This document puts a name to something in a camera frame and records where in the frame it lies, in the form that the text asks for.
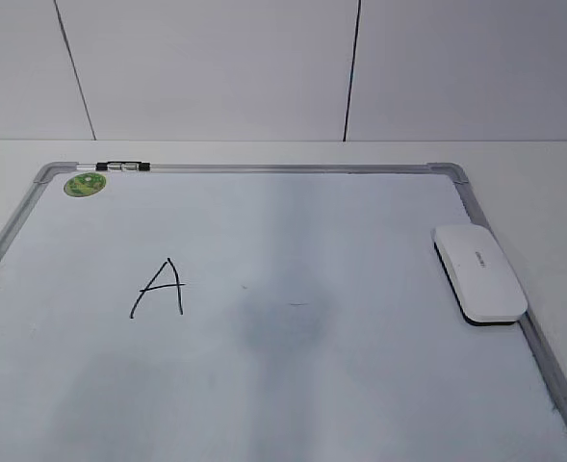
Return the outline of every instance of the green sticker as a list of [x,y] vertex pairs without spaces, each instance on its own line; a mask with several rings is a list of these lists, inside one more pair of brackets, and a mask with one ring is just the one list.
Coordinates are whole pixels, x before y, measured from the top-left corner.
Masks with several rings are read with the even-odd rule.
[[99,173],[82,173],[64,184],[64,192],[71,197],[87,197],[99,193],[105,186],[105,176]]

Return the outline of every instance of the white wall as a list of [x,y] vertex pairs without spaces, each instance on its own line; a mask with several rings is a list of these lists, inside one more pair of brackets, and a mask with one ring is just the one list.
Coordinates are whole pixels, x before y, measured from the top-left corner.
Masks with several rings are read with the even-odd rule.
[[567,140],[567,0],[363,0],[348,139]]
[[54,3],[0,1],[0,139],[90,138]]
[[62,0],[99,140],[340,140],[354,0]]

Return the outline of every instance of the black marker writing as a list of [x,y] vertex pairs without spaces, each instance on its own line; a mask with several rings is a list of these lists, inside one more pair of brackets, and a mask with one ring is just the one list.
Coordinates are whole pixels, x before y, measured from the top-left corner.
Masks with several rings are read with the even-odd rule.
[[[161,271],[164,270],[164,268],[166,267],[166,265],[170,265],[172,271],[174,272],[174,279],[176,280],[175,284],[164,284],[162,286],[155,286],[155,287],[150,287],[152,285],[153,282],[155,282],[155,279],[157,279],[157,277],[159,277],[159,274],[161,274]],[[129,314],[129,318],[133,319],[134,315],[136,313],[136,308],[138,308],[138,305],[140,304],[140,300],[142,300],[142,297],[144,296],[144,294],[146,294],[147,292],[150,291],[154,291],[157,289],[163,289],[165,287],[175,287],[176,288],[176,294],[178,297],[178,311],[180,312],[180,314],[183,314],[183,299],[182,299],[182,294],[180,292],[180,288],[182,286],[184,286],[185,284],[180,282],[180,276],[178,275],[178,271],[176,270],[176,266],[172,263],[172,261],[168,258],[159,268],[159,270],[155,273],[155,275],[152,277],[152,279],[150,279],[150,281],[148,281],[148,284],[146,284],[146,287],[144,287],[143,289],[140,290],[140,295],[138,295],[138,299],[136,300],[136,302],[133,304],[133,308],[131,308],[131,313]]]

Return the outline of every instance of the whiteboard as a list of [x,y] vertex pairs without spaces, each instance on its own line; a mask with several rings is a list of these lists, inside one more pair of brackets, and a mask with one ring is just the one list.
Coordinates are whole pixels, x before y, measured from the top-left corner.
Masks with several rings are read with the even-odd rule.
[[[567,461],[519,325],[460,316],[447,176],[73,174],[0,262],[0,460]],[[131,319],[167,258],[183,314]]]

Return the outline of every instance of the white eraser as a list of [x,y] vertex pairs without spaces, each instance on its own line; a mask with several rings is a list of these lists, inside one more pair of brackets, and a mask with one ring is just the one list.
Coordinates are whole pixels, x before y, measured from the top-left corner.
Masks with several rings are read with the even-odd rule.
[[493,235],[474,224],[438,226],[433,241],[467,321],[512,323],[527,311],[521,285]]

